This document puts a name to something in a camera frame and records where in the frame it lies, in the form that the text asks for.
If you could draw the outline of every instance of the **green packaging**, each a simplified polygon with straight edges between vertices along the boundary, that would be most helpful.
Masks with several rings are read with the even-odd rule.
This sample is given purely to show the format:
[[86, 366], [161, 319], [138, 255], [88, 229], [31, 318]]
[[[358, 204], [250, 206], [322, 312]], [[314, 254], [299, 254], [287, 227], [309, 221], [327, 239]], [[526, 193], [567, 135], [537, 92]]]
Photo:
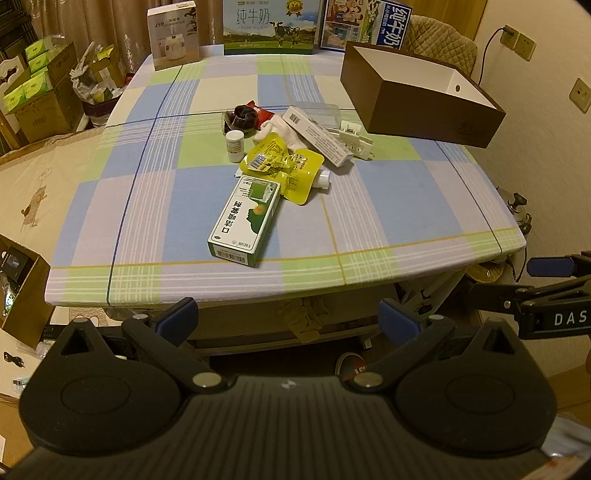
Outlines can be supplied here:
[[43, 67], [47, 67], [49, 65], [49, 62], [56, 58], [57, 54], [59, 54], [59, 52], [61, 52], [63, 49], [64, 47], [52, 47], [45, 53], [42, 53], [41, 55], [29, 61], [31, 75], [41, 70]]
[[22, 84], [22, 88], [25, 90], [25, 98], [27, 100], [30, 100], [35, 95], [42, 95], [43, 93], [49, 92], [53, 89], [47, 72], [43, 72], [40, 75], [35, 75], [31, 79], [27, 80]]
[[43, 67], [47, 67], [49, 65], [50, 59], [47, 52], [38, 55], [31, 61], [29, 61], [29, 68], [31, 69], [31, 74], [35, 73], [37, 70], [41, 70]]
[[55, 46], [63, 45], [65, 43], [65, 38], [60, 35], [49, 35], [48, 37], [44, 37], [41, 40], [37, 40], [35, 43], [31, 43], [27, 48], [25, 48], [25, 57], [27, 58], [27, 62], [29, 62], [30, 65], [32, 59], [38, 57], [46, 51], [50, 51]]
[[211, 254], [254, 267], [271, 228], [280, 191], [276, 181], [240, 177], [209, 236]]
[[38, 57], [42, 53], [46, 52], [48, 49], [47, 42], [45, 38], [41, 40], [37, 40], [35, 43], [31, 43], [27, 48], [25, 48], [25, 56], [27, 57], [27, 61], [31, 61], [35, 57]]
[[35, 73], [33, 73], [33, 74], [31, 75], [31, 77], [34, 77], [35, 75], [40, 75], [40, 74], [42, 74], [43, 72], [49, 72], [49, 70], [47, 70], [47, 67], [43, 67], [41, 70], [37, 70]]
[[6, 106], [6, 112], [12, 112], [17, 106], [22, 105], [27, 101], [25, 97], [25, 90], [22, 85], [16, 87], [12, 92], [4, 95], [4, 105]]

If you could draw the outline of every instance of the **black cable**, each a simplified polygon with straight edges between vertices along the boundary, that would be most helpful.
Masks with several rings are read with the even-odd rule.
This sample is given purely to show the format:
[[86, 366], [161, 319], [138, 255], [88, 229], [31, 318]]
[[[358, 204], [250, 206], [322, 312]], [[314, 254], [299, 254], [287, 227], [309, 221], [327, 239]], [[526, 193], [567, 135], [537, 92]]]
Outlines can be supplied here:
[[527, 245], [525, 246], [524, 252], [523, 252], [523, 265], [521, 266], [521, 271], [519, 272], [519, 277], [517, 277], [515, 279], [515, 283], [519, 283], [519, 280], [521, 280], [521, 276], [523, 275], [523, 271], [525, 270], [525, 264], [527, 263]]
[[490, 44], [491, 44], [491, 42], [492, 42], [492, 39], [493, 39], [493, 38], [495, 38], [495, 35], [496, 35], [497, 33], [499, 33], [501, 30], [504, 30], [504, 29], [505, 29], [505, 27], [497, 28], [497, 29], [495, 30], [495, 32], [494, 32], [494, 33], [491, 35], [491, 37], [489, 38], [488, 42], [486, 43], [486, 47], [484, 47], [484, 53], [482, 54], [482, 68], [481, 68], [481, 70], [480, 70], [480, 80], [478, 80], [478, 85], [480, 85], [480, 82], [482, 81], [482, 74], [484, 73], [484, 61], [485, 61], [485, 59], [486, 59], [486, 51], [487, 51], [487, 49], [488, 49], [488, 45], [490, 45]]

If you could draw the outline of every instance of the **brown curtain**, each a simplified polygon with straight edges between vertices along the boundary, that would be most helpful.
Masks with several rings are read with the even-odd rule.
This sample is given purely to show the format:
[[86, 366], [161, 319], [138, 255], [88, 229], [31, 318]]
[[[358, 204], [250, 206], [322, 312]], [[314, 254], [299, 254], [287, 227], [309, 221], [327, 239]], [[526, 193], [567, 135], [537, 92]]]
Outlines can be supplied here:
[[[80, 57], [91, 41], [114, 43], [129, 72], [136, 72], [151, 53], [148, 8], [172, 0], [24, 0], [39, 38], [63, 34]], [[196, 0], [200, 45], [222, 42], [222, 0]]]

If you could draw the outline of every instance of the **metal screw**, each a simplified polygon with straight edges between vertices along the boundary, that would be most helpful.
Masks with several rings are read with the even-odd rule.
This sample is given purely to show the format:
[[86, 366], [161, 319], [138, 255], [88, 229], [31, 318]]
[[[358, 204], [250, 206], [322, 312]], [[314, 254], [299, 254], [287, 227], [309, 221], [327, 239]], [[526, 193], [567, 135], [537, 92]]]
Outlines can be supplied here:
[[193, 377], [193, 383], [203, 388], [217, 387], [222, 380], [222, 376], [215, 372], [201, 372]]
[[384, 378], [376, 372], [363, 372], [355, 375], [353, 381], [360, 387], [372, 388], [379, 387], [382, 383], [384, 383]]

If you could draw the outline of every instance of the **table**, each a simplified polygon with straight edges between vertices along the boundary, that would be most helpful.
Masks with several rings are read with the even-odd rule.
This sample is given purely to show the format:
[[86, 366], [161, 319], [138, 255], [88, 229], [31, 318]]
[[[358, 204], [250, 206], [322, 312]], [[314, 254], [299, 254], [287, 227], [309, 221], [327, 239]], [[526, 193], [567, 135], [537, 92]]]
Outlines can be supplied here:
[[207, 237], [236, 178], [221, 113], [254, 100], [282, 111], [333, 103], [342, 54], [211, 56], [155, 72], [149, 57], [109, 118], [50, 260], [56, 305], [202, 306], [392, 283], [525, 245], [465, 147], [367, 135], [374, 159], [332, 175], [308, 203], [282, 201], [256, 268], [211, 256]]

